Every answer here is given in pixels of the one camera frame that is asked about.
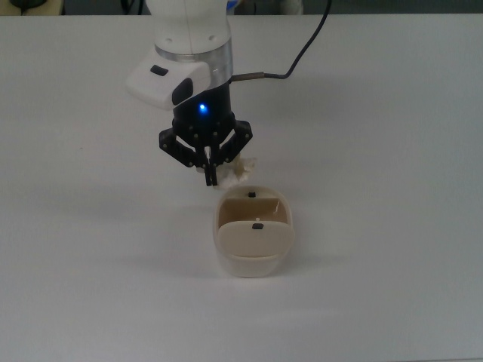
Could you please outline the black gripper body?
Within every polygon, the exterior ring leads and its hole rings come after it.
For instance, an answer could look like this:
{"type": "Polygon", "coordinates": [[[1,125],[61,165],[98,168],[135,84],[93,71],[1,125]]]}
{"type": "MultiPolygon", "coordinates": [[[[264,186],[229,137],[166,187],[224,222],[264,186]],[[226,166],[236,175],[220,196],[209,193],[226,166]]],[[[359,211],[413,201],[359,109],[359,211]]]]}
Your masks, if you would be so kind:
{"type": "Polygon", "coordinates": [[[232,116],[229,82],[195,95],[193,80],[182,80],[175,87],[172,100],[176,106],[172,122],[173,148],[183,147],[178,137],[191,147],[195,134],[200,140],[211,140],[222,121],[232,116]]]}

